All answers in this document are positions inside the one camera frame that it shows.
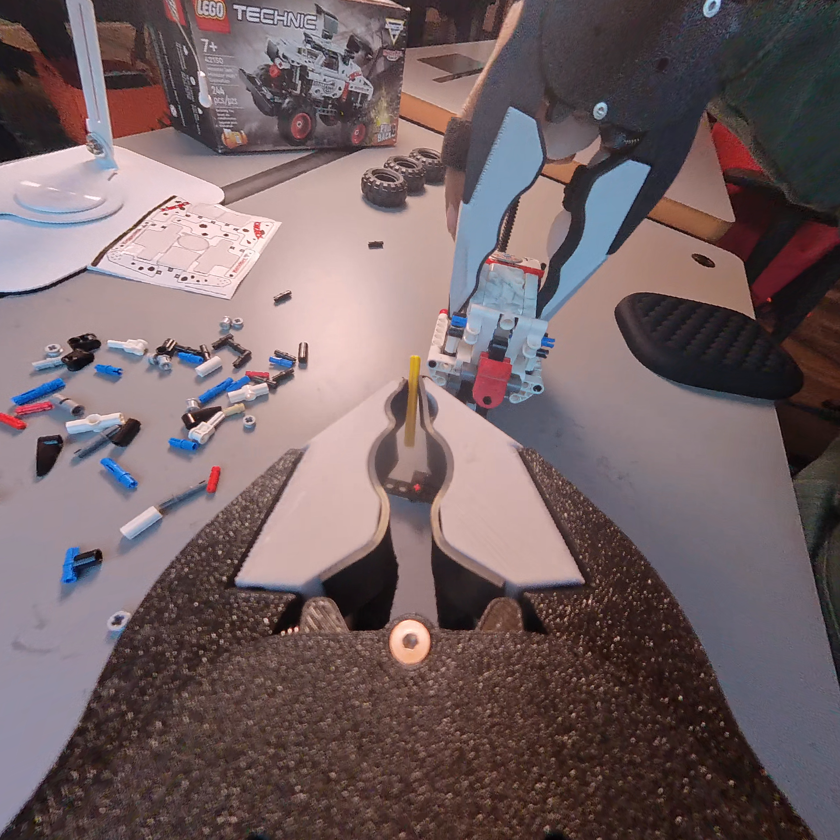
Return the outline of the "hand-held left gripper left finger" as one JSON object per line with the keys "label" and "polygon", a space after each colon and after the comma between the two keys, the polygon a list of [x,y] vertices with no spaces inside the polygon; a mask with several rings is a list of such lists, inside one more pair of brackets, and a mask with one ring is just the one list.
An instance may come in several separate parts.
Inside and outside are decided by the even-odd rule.
{"label": "hand-held left gripper left finger", "polygon": [[305,448],[243,562],[240,589],[325,595],[356,629],[386,625],[397,564],[375,453],[395,427],[389,382]]}

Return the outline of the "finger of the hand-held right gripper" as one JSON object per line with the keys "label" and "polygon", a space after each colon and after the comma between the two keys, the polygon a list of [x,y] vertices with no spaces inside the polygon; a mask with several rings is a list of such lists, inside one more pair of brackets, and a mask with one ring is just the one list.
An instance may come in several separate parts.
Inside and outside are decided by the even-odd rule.
{"label": "finger of the hand-held right gripper", "polygon": [[606,261],[649,172],[639,161],[577,168],[549,231],[549,263],[537,298],[539,319],[551,320]]}
{"label": "finger of the hand-held right gripper", "polygon": [[540,174],[544,148],[539,125],[509,108],[468,202],[462,202],[449,286],[448,307],[456,313],[474,294],[478,275],[497,247],[501,222],[510,204]]}

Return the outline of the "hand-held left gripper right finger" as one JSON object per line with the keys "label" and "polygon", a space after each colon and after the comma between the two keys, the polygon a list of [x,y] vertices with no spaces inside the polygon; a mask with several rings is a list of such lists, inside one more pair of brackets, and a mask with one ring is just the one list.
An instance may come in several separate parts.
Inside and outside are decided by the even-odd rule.
{"label": "hand-held left gripper right finger", "polygon": [[430,522],[439,625],[474,628],[488,604],[585,582],[576,548],[532,479],[522,447],[425,381],[435,495]]}

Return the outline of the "white brick toy truck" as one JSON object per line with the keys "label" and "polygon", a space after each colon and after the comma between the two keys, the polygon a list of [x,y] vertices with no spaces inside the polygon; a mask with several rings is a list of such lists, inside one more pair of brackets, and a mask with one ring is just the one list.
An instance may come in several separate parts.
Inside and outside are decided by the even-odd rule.
{"label": "white brick toy truck", "polygon": [[537,317],[544,266],[494,251],[460,311],[442,310],[427,355],[431,380],[479,413],[543,392],[542,362],[554,346]]}

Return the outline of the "yellow axle rod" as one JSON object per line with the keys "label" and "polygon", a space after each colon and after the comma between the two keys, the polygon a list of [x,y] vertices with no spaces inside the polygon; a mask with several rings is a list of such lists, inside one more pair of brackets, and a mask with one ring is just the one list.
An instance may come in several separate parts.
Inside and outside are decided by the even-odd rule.
{"label": "yellow axle rod", "polygon": [[409,360],[406,419],[404,423],[404,445],[407,448],[412,448],[415,445],[420,370],[421,357],[418,354],[413,354]]}

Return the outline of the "person's right hand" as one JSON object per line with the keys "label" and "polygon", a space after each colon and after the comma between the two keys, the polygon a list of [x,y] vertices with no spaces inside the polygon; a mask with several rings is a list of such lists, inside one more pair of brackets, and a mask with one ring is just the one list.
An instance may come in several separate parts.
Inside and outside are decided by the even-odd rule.
{"label": "person's right hand", "polygon": [[599,101],[592,108],[574,111],[565,103],[545,95],[539,111],[539,123],[546,162],[574,163],[594,144],[598,148],[587,157],[586,162],[594,165],[606,159],[610,152],[600,139],[600,129],[607,110],[606,101]]}

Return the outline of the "brown wooden panel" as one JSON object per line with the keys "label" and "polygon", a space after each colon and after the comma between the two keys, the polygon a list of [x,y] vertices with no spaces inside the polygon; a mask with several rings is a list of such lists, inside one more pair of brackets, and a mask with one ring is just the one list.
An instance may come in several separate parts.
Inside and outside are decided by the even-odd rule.
{"label": "brown wooden panel", "polygon": [[[443,133],[452,112],[410,93],[403,92],[401,117],[436,133]],[[595,146],[577,154],[574,162],[547,163],[542,174],[568,184],[574,170],[592,158]],[[685,163],[648,217],[710,244],[716,243],[733,224],[729,194],[723,181],[717,153],[706,117]]]}

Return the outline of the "pile of small brick pieces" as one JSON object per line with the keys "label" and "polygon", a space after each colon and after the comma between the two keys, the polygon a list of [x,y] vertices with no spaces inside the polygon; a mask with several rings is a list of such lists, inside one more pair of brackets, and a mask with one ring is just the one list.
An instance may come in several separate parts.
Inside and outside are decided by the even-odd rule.
{"label": "pile of small brick pieces", "polygon": [[58,376],[56,395],[89,415],[120,413],[140,431],[127,446],[77,456],[98,433],[71,434],[65,410],[2,425],[2,642],[14,658],[74,657],[108,635],[107,618],[134,610],[186,543],[294,445],[292,407],[310,381],[276,388],[246,379],[248,361],[220,349],[206,376],[175,356],[161,370],[108,339],[169,337],[118,316],[2,305],[2,408]]}

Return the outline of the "black padded wrist rest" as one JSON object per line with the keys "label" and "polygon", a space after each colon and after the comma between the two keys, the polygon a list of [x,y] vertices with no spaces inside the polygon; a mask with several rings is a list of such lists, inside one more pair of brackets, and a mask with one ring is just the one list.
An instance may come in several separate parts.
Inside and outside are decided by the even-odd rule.
{"label": "black padded wrist rest", "polygon": [[769,401],[803,387],[798,364],[740,311],[637,292],[619,301],[614,315],[633,356],[671,382]]}

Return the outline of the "red chair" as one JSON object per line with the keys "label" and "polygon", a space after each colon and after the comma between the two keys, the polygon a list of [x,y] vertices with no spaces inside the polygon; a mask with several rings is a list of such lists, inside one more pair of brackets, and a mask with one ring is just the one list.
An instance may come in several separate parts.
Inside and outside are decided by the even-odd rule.
{"label": "red chair", "polygon": [[[724,175],[731,172],[763,175],[751,153],[721,122],[713,123],[711,138]],[[747,264],[762,236],[781,220],[786,202],[784,195],[775,195],[770,189],[762,187],[728,183],[727,191],[735,220],[719,239],[718,246]],[[769,265],[756,279],[749,280],[752,302],[758,307],[769,303],[780,290],[837,244],[838,232],[834,226],[809,218],[803,221]]]}

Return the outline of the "toy truck set box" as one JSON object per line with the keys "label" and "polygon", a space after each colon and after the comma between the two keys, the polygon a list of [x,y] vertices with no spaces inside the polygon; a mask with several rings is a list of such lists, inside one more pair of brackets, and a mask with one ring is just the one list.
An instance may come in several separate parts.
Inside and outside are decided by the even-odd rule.
{"label": "toy truck set box", "polygon": [[221,153],[396,142],[410,11],[388,1],[153,1],[172,123]]}

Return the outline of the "white sticker sheet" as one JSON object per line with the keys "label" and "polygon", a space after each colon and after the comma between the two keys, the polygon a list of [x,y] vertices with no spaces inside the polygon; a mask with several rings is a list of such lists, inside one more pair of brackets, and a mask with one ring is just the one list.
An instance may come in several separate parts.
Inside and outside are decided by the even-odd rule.
{"label": "white sticker sheet", "polygon": [[229,300],[280,224],[171,196],[114,240],[89,269]]}

